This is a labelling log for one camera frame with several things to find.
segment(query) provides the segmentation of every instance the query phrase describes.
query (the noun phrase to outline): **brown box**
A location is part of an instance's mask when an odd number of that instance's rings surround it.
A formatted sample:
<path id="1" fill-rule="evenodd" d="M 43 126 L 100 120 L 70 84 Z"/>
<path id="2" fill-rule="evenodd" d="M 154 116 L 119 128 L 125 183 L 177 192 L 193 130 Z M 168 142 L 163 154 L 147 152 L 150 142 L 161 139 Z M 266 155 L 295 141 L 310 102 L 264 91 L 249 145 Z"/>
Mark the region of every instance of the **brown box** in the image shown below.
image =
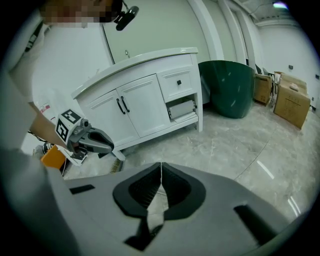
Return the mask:
<path id="1" fill-rule="evenodd" d="M 272 87 L 272 78 L 269 75 L 256 74 L 254 81 L 254 95 L 253 98 L 263 104 L 267 105 L 270 100 L 270 93 Z"/>
<path id="2" fill-rule="evenodd" d="M 298 128 L 302 128 L 310 107 L 310 98 L 307 94 L 307 85 L 300 80 L 293 80 L 293 83 L 288 80 L 284 80 L 283 75 L 280 77 L 278 86 L 278 95 L 276 98 L 274 113 Z M 297 85 L 298 91 L 290 88 L 292 85 Z"/>

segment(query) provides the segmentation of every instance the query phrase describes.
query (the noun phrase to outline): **black door handle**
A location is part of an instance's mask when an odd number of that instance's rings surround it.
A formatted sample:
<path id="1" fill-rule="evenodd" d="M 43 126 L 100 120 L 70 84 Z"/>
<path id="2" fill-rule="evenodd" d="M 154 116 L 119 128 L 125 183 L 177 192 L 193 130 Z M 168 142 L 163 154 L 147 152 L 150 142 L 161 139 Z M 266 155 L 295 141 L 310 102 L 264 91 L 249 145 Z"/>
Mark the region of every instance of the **black door handle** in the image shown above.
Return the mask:
<path id="1" fill-rule="evenodd" d="M 129 113 L 129 112 L 130 112 L 130 110 L 127 108 L 127 106 L 126 106 L 126 103 L 125 103 L 125 101 L 124 101 L 124 97 L 123 97 L 123 96 L 121 96 L 121 100 L 122 100 L 122 103 L 123 103 L 123 105 L 124 105 L 124 107 L 125 107 L 125 110 Z"/>
<path id="2" fill-rule="evenodd" d="M 126 114 L 126 112 L 124 112 L 123 110 L 122 110 L 122 107 L 120 106 L 120 103 L 119 103 L 119 99 L 117 98 L 116 99 L 116 103 L 118 103 L 118 106 L 119 106 L 119 108 L 120 108 L 120 110 L 121 110 L 121 112 L 122 112 L 122 114 Z"/>

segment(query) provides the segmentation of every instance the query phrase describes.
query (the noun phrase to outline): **ceiling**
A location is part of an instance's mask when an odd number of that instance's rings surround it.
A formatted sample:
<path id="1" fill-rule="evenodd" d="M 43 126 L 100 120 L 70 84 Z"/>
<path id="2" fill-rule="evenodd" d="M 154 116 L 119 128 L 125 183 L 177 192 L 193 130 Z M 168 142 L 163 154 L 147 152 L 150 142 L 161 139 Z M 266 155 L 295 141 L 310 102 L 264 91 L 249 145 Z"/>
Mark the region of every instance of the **ceiling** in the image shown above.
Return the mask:
<path id="1" fill-rule="evenodd" d="M 276 0 L 234 0 L 234 2 L 251 12 L 257 22 L 292 19 L 287 9 L 273 6 L 273 3 L 277 2 Z"/>

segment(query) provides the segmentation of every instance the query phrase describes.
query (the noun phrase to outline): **bathroom vanity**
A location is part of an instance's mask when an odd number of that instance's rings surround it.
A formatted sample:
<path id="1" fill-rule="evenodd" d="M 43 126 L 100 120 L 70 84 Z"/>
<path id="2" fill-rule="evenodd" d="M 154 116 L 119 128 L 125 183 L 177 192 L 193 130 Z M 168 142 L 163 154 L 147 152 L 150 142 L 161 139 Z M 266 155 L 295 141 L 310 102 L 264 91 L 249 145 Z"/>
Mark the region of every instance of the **bathroom vanity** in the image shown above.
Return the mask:
<path id="1" fill-rule="evenodd" d="M 203 129 L 203 101 L 198 49 L 172 48 L 123 60 L 89 79 L 72 94 L 93 127 L 125 148 L 196 123 Z M 194 101 L 194 108 L 170 118 L 169 107 Z"/>

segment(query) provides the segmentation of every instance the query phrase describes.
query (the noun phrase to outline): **person's arm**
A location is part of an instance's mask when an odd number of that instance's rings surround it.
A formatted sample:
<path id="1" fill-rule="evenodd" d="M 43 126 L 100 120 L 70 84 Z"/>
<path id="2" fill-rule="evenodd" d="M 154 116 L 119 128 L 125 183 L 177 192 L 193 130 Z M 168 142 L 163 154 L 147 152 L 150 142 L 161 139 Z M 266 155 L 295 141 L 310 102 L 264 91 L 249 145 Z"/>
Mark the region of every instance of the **person's arm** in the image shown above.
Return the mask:
<path id="1" fill-rule="evenodd" d="M 29 102 L 29 105 L 36 112 L 36 118 L 34 119 L 30 127 L 30 132 L 34 133 L 41 139 L 44 139 L 52 144 L 67 148 L 64 142 L 56 134 L 55 125 L 48 119 L 46 119 L 44 115 L 42 115 L 42 113 L 39 111 L 39 109 L 33 102 Z"/>

